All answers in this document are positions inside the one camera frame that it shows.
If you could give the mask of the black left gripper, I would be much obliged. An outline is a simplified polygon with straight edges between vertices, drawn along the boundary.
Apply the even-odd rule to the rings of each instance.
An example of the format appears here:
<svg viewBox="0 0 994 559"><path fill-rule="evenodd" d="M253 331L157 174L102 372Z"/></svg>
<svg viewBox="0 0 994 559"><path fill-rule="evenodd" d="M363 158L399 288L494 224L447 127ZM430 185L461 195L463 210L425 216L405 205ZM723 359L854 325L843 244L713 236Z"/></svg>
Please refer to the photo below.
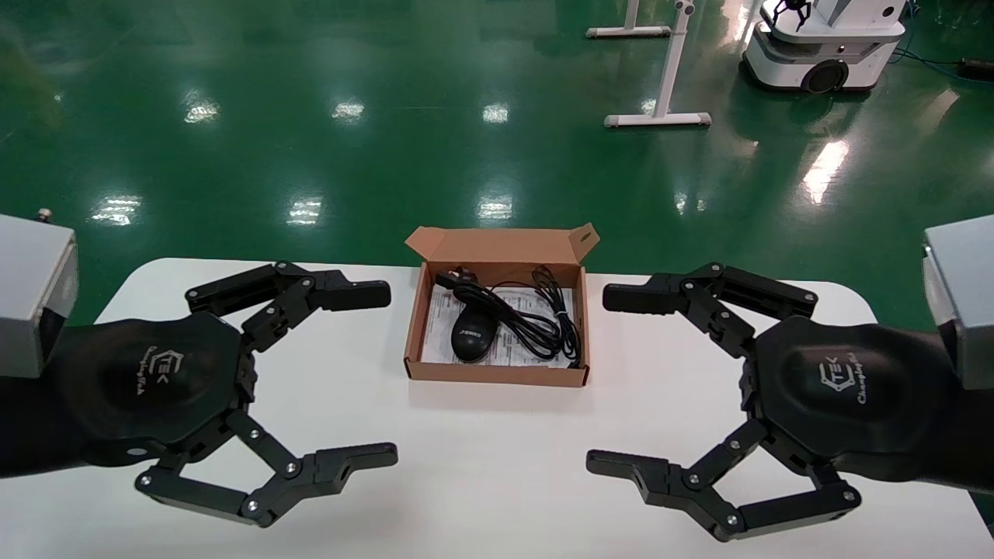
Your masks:
<svg viewBox="0 0 994 559"><path fill-rule="evenodd" d="M251 351L269 350L319 309L387 307L387 282L352 282L341 270L278 261L195 286L186 301L193 314L178 321L125 319L61 334L47 362L50 441L88 466L160 459L138 475L136 491L160 505L260 528L302 500L338 495L358 470L398 462L394 443L296 457L245 413L258 382ZM220 319L260 304L242 335ZM190 460L205 460L233 434L273 470L263 486L245 493L182 477Z"/></svg>

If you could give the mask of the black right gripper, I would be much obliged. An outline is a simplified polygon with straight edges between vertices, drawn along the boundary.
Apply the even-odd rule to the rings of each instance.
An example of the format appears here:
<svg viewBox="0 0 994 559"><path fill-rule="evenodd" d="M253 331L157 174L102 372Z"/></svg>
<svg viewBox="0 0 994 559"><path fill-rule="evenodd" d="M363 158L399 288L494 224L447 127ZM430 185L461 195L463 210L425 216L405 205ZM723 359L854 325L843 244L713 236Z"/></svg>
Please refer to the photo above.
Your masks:
<svg viewBox="0 0 994 559"><path fill-rule="evenodd" d="M686 275L654 273L643 284L608 283L608 311L684 315L725 353L749 359L743 385L753 418L692 467L590 450L587 470L633 481L646 505L685 512L720 542L852 512L862 496L837 470L876 481L923 480L930 437L958 389L940 336L809 321L817 301L812 291L720 262ZM755 340L756 330L733 307L782 322ZM793 470L804 468L815 488L732 505L717 482L767 438L768 449Z"/></svg>

